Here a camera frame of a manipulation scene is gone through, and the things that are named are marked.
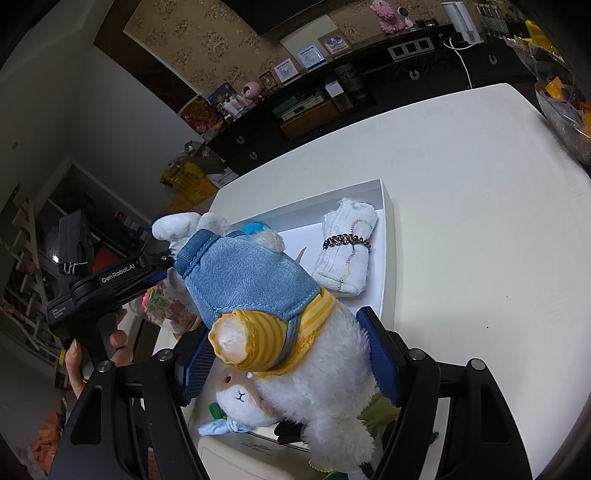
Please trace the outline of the glass dome with flowers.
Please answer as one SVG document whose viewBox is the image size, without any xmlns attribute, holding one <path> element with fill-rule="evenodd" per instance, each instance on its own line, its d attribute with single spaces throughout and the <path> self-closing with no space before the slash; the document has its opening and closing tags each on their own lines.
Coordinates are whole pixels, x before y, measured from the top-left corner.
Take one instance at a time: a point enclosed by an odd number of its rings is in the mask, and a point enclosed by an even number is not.
<svg viewBox="0 0 591 480">
<path fill-rule="evenodd" d="M 197 307 L 173 267 L 167 270 L 163 280 L 145 292 L 142 308 L 150 322 L 171 331 L 175 339 L 195 330 L 201 321 Z"/>
</svg>

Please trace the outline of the white plush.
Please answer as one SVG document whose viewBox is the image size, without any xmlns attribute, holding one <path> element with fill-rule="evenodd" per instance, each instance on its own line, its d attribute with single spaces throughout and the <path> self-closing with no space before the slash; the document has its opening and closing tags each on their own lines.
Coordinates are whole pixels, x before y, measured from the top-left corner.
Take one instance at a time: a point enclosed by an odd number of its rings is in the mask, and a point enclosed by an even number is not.
<svg viewBox="0 0 591 480">
<path fill-rule="evenodd" d="M 304 424 L 312 461 L 363 477 L 374 454 L 359 419 L 377 393 L 367 333 L 353 313 L 284 253 L 273 229 L 245 235 L 219 215 L 159 218 L 215 356 L 249 372 L 284 419 Z"/>
</svg>

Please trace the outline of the light blue fabric bow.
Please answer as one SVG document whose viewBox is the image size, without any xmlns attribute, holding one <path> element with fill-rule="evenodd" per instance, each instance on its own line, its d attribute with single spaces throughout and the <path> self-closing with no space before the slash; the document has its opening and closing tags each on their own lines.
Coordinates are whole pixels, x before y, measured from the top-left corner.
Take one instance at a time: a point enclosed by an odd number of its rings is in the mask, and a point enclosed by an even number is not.
<svg viewBox="0 0 591 480">
<path fill-rule="evenodd" d="M 200 436 L 221 436 L 228 434 L 249 433 L 249 426 L 243 425 L 231 418 L 221 418 L 208 421 L 197 428 Z"/>
</svg>

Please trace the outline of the white towel with chain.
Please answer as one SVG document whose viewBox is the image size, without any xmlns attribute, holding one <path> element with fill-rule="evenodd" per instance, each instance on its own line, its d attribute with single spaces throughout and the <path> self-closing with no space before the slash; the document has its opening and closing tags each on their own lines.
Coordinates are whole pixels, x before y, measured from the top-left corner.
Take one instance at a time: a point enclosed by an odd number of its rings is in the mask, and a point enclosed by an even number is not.
<svg viewBox="0 0 591 480">
<path fill-rule="evenodd" d="M 349 198 L 322 219 L 322 250 L 312 278 L 335 296 L 356 297 L 367 285 L 372 235 L 379 217 L 373 205 Z"/>
</svg>

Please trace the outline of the turquoise braided scrunchie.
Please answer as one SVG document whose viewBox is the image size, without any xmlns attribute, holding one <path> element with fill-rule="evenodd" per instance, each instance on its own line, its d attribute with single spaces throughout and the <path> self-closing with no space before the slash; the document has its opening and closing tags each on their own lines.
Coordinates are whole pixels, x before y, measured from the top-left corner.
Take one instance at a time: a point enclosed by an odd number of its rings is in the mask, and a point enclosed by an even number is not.
<svg viewBox="0 0 591 480">
<path fill-rule="evenodd" d="M 245 235 L 254 235 L 269 229 L 270 226 L 263 222 L 249 222 L 242 226 L 242 232 Z"/>
</svg>

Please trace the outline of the pink plush toy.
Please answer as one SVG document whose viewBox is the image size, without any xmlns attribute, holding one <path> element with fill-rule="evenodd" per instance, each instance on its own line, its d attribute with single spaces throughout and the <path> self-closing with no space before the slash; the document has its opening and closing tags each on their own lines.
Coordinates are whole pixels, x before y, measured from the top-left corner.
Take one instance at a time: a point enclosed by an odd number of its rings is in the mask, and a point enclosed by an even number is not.
<svg viewBox="0 0 591 480">
<path fill-rule="evenodd" d="M 396 34 L 407 29 L 404 18 L 388 1 L 374 0 L 370 10 L 376 14 L 377 22 L 385 34 Z"/>
</svg>

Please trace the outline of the cream rectangular box lid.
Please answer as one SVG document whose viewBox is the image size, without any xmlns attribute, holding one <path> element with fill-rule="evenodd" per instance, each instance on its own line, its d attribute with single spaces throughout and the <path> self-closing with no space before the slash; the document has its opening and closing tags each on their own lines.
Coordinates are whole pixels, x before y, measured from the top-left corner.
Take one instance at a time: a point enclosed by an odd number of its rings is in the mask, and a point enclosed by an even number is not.
<svg viewBox="0 0 591 480">
<path fill-rule="evenodd" d="M 325 479 L 306 451 L 280 446 L 252 434 L 200 437 L 197 452 L 209 478 Z"/>
</svg>

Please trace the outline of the picture frame with blue photo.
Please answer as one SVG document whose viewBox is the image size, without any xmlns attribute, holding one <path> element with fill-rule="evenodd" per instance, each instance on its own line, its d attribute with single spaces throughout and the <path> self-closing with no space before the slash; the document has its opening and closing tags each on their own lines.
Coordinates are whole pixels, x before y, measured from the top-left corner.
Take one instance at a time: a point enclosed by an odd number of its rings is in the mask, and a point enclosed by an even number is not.
<svg viewBox="0 0 591 480">
<path fill-rule="evenodd" d="M 325 56 L 318 46 L 311 44 L 297 53 L 297 60 L 305 70 L 310 71 L 325 63 Z"/>
</svg>

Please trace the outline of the glass bowl with snacks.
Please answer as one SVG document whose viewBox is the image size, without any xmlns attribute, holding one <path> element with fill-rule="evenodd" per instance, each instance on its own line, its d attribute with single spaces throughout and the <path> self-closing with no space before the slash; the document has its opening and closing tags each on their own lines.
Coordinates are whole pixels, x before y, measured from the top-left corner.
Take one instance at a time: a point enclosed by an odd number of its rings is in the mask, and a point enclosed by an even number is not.
<svg viewBox="0 0 591 480">
<path fill-rule="evenodd" d="M 548 82 L 535 84 L 541 111 L 571 156 L 580 164 L 590 165 L 590 130 L 583 114 L 566 100 L 554 99 L 546 91 Z"/>
</svg>

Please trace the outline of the light green fabric bow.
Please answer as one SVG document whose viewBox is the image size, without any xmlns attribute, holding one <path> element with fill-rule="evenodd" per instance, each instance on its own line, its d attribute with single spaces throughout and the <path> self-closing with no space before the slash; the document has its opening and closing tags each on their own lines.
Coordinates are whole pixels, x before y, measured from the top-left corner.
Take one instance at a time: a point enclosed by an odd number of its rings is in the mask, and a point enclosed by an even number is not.
<svg viewBox="0 0 591 480">
<path fill-rule="evenodd" d="M 370 404 L 363 408 L 359 419 L 372 436 L 375 452 L 385 450 L 393 437 L 401 412 L 401 408 L 394 406 L 381 393 L 374 395 Z"/>
</svg>

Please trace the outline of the yellow plastic crates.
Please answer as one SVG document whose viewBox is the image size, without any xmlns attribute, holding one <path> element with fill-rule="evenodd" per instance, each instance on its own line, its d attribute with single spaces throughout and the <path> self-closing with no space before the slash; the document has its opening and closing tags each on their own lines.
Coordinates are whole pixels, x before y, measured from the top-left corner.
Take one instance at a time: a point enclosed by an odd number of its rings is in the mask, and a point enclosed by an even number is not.
<svg viewBox="0 0 591 480">
<path fill-rule="evenodd" d="M 192 210 L 218 191 L 217 186 L 190 160 L 169 164 L 162 171 L 160 183 L 172 190 L 172 200 L 164 210 L 167 214 Z"/>
</svg>

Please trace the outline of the black tv cabinet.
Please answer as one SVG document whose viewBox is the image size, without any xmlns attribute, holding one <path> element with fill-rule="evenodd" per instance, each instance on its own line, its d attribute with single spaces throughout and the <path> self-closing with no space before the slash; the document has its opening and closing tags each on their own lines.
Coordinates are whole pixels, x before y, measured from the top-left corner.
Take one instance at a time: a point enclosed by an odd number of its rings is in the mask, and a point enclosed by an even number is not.
<svg viewBox="0 0 591 480">
<path fill-rule="evenodd" d="M 377 114 L 500 83 L 535 99 L 534 75 L 497 38 L 467 45 L 451 25 L 356 48 L 274 91 L 207 145 L 245 175 L 312 140 Z"/>
</svg>

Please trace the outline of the brown white plush ball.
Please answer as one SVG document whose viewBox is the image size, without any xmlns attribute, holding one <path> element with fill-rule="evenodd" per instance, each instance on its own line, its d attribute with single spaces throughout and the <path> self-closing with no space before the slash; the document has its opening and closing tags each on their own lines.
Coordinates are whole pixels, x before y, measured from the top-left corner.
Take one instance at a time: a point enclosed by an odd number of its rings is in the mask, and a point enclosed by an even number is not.
<svg viewBox="0 0 591 480">
<path fill-rule="evenodd" d="M 252 374 L 226 367 L 215 382 L 215 400 L 229 419 L 246 427 L 268 427 L 280 421 L 259 395 Z"/>
</svg>

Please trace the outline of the white appliance on cabinet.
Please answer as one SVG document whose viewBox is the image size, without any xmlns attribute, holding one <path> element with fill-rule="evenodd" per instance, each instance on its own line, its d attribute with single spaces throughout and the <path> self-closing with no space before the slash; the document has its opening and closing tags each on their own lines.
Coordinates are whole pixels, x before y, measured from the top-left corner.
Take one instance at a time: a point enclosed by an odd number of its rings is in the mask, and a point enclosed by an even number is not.
<svg viewBox="0 0 591 480">
<path fill-rule="evenodd" d="M 456 31 L 462 35 L 465 42 L 470 45 L 483 42 L 463 1 L 446 1 L 442 3 L 442 7 Z"/>
</svg>

